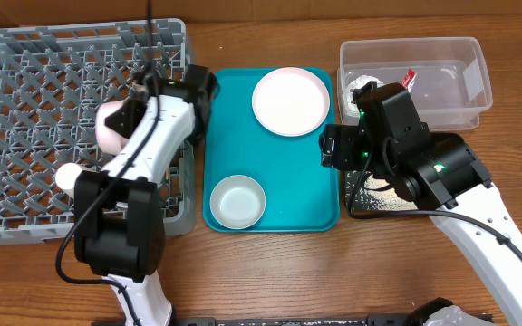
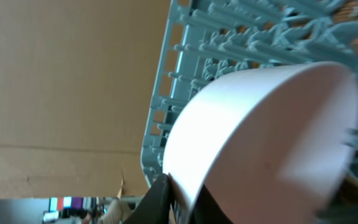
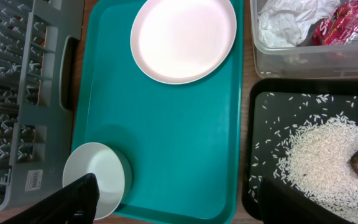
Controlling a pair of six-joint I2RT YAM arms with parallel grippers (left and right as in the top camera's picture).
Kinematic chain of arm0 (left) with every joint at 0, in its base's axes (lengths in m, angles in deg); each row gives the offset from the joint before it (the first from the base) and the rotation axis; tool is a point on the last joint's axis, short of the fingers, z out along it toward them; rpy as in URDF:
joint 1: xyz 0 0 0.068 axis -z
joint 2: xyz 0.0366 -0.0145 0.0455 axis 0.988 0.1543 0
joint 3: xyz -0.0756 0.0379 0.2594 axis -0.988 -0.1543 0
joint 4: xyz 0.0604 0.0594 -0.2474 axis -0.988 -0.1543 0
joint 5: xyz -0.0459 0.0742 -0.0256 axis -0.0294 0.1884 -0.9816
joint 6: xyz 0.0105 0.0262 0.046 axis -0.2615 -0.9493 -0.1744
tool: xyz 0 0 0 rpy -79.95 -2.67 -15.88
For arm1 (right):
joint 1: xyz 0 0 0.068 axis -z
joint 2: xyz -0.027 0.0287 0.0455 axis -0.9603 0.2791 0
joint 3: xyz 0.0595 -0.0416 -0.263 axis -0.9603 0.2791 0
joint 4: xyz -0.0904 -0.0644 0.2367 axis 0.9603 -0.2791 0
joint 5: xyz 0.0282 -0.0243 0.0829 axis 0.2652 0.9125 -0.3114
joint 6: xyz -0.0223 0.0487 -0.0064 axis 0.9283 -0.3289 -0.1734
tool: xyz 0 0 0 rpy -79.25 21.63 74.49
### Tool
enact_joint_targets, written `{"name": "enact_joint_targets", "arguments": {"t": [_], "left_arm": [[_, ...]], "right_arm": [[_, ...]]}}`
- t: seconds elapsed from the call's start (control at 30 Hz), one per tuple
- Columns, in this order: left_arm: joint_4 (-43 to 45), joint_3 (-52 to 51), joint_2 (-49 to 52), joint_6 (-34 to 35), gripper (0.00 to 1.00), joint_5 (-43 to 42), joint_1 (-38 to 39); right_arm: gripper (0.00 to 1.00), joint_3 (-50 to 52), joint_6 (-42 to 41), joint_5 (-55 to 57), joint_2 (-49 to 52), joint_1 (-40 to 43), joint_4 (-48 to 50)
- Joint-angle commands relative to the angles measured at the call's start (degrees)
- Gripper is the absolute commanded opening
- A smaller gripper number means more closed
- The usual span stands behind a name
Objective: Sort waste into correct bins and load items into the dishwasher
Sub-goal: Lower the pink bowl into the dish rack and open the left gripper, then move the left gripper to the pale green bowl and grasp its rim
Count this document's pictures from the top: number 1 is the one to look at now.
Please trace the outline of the small white plate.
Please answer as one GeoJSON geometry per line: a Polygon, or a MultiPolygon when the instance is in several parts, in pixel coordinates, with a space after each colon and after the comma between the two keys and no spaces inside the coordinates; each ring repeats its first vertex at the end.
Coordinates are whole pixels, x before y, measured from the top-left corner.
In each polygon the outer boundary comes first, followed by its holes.
{"type": "Polygon", "coordinates": [[[124,101],[110,101],[102,104],[95,118],[94,131],[97,145],[102,152],[111,155],[119,154],[129,141],[105,124],[106,118],[119,110],[123,103],[124,101]]]}

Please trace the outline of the grey bowl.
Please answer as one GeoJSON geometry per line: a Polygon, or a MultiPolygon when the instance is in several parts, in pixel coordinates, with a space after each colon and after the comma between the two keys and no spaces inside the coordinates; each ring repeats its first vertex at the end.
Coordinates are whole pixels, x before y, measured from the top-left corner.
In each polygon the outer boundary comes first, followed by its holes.
{"type": "Polygon", "coordinates": [[[266,193],[251,177],[233,175],[223,178],[209,197],[212,216],[230,230],[253,226],[266,210],[266,193]]]}

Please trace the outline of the rice grains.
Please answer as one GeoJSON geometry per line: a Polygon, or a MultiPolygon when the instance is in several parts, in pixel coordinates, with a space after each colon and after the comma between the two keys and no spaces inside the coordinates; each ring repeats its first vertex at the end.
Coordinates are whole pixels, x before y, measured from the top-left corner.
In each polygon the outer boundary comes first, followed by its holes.
{"type": "Polygon", "coordinates": [[[416,206],[397,196],[384,179],[377,179],[367,172],[352,204],[352,213],[361,211],[414,210],[416,206]]]}

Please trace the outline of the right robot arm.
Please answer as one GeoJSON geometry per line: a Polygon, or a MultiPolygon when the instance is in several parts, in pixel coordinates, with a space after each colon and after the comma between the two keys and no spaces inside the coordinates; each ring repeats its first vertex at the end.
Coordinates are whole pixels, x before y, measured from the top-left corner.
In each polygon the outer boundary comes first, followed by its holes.
{"type": "Polygon", "coordinates": [[[351,213],[358,220],[428,216],[469,261],[507,322],[522,325],[522,234],[492,176],[456,133],[432,132],[408,90],[370,81],[352,91],[356,125],[328,124],[321,163],[384,179],[412,210],[351,213]]]}

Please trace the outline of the white plastic cup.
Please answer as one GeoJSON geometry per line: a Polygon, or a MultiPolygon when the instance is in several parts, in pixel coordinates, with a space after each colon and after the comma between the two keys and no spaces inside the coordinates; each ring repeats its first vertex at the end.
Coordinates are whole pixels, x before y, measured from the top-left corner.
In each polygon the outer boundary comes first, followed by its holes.
{"type": "Polygon", "coordinates": [[[54,181],[71,199],[77,199],[83,196],[84,189],[90,185],[94,174],[95,171],[91,168],[76,163],[65,163],[55,172],[54,181]]]}

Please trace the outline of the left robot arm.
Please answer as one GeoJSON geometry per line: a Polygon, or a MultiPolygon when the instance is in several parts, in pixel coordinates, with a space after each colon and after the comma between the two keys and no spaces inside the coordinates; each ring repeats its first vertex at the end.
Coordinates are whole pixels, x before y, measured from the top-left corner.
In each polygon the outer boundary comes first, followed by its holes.
{"type": "Polygon", "coordinates": [[[98,145],[113,158],[75,179],[74,253],[95,283],[112,287],[128,325],[172,320],[157,273],[165,238],[160,187],[179,148],[204,138],[217,92],[217,78],[203,66],[189,65],[181,81],[146,69],[126,100],[99,109],[96,129],[111,140],[98,145]]]}

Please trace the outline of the red snack wrapper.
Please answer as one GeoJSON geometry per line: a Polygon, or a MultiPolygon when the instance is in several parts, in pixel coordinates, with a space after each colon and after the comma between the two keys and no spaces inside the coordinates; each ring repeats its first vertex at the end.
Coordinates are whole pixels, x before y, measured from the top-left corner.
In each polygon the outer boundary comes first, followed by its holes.
{"type": "Polygon", "coordinates": [[[404,76],[404,78],[402,79],[401,85],[408,91],[411,91],[411,88],[413,87],[416,76],[417,76],[417,73],[414,70],[409,69],[407,71],[406,75],[404,76]]]}

